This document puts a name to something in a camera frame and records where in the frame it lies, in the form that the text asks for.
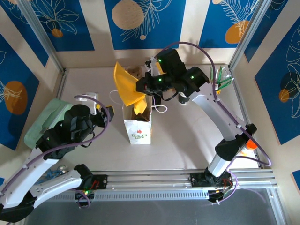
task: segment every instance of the orange cap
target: orange cap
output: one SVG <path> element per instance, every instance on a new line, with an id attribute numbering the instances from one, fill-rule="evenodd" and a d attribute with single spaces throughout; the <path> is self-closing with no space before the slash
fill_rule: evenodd
<path id="1" fill-rule="evenodd" d="M 257 148 L 257 145 L 249 139 L 249 141 L 246 143 L 246 149 L 248 150 L 255 150 Z"/>

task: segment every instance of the white paper bag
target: white paper bag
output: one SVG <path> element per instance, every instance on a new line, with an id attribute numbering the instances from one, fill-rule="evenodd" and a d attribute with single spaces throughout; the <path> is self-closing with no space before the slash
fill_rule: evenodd
<path id="1" fill-rule="evenodd" d="M 152 125 L 152 97 L 146 96 L 147 108 L 149 109 L 149 121 L 131 120 L 133 105 L 123 106 L 124 124 L 130 140 L 130 144 L 151 144 L 151 125 Z"/>

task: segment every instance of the decorative wallpaper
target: decorative wallpaper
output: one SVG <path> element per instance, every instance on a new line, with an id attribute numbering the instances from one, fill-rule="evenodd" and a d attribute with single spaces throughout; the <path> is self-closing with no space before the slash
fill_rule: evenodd
<path id="1" fill-rule="evenodd" d="M 9 16 L 18 30 L 26 27 L 27 21 L 14 0 L 0 2 L 9 11 Z M 31 0 L 30 4 L 56 51 L 94 50 L 79 0 Z M 34 34 L 30 32 L 28 39 L 32 36 Z"/>
<path id="2" fill-rule="evenodd" d="M 266 37 L 267 33 L 273 26 L 277 17 L 281 13 L 282 9 L 286 5 L 288 0 L 273 0 L 265 13 L 262 21 L 257 27 L 253 37 L 251 38 L 247 48 L 244 51 L 244 54 L 247 58 L 247 61 L 250 62 L 256 50 L 262 43 L 263 39 Z"/>
<path id="3" fill-rule="evenodd" d="M 255 80 L 280 143 L 300 135 L 300 17 Z"/>
<path id="4" fill-rule="evenodd" d="M 115 50 L 164 48 L 180 40 L 185 0 L 104 0 L 104 3 Z"/>
<path id="5" fill-rule="evenodd" d="M 0 0 L 0 5 L 5 10 L 11 21 L 19 30 L 23 38 L 26 40 L 30 48 L 36 54 L 41 63 L 45 66 L 48 61 L 48 54 L 30 28 L 19 7 L 13 3 L 13 0 Z"/>
<path id="6" fill-rule="evenodd" d="M 260 0 L 212 0 L 199 46 L 235 48 Z"/>
<path id="7" fill-rule="evenodd" d="M 15 150 L 39 81 L 0 35 L 0 143 Z"/>

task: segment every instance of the green object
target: green object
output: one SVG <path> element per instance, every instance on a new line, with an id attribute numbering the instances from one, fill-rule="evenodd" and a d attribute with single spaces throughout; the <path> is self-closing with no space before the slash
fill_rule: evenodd
<path id="1" fill-rule="evenodd" d="M 220 82 L 220 84 L 221 84 L 221 83 L 224 83 L 224 82 L 226 82 L 226 81 L 229 81 L 229 80 L 232 80 L 232 77 L 228 77 L 228 78 L 226 78 L 225 80 L 222 80 L 222 81 Z"/>
<path id="2" fill-rule="evenodd" d="M 230 80 L 229 82 L 223 84 L 218 90 L 222 90 L 223 88 L 229 86 L 229 85 L 231 84 L 231 82 L 232 82 L 232 81 Z"/>
<path id="3" fill-rule="evenodd" d="M 25 144 L 31 149 L 35 148 L 36 142 L 43 133 L 53 128 L 58 121 L 62 121 L 65 112 L 72 106 L 73 105 L 68 102 L 56 98 L 52 99 L 27 131 L 24 137 Z"/>
<path id="4" fill-rule="evenodd" d="M 212 67 L 210 67 L 210 81 L 212 81 L 213 77 L 212 77 Z"/>
<path id="5" fill-rule="evenodd" d="M 220 83 L 222 78 L 222 67 L 220 66 L 220 69 L 218 71 L 218 78 L 217 78 L 217 83 Z"/>

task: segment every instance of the yellow cloth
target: yellow cloth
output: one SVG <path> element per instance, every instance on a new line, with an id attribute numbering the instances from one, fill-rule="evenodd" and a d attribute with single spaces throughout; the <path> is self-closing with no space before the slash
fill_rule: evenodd
<path id="1" fill-rule="evenodd" d="M 162 70 L 162 68 L 161 68 L 161 66 L 160 66 L 160 64 L 159 64 L 159 62 L 156 62 L 155 63 L 155 66 L 158 68 L 158 70 L 159 70 L 159 73 L 162 75 L 162 74 L 165 74 L 164 72 L 163 72 L 163 70 Z"/>
<path id="2" fill-rule="evenodd" d="M 120 98 L 124 105 L 135 105 L 135 113 L 143 113 L 147 107 L 146 95 L 135 91 L 135 83 L 138 81 L 116 62 L 114 67 L 114 81 L 116 83 Z"/>

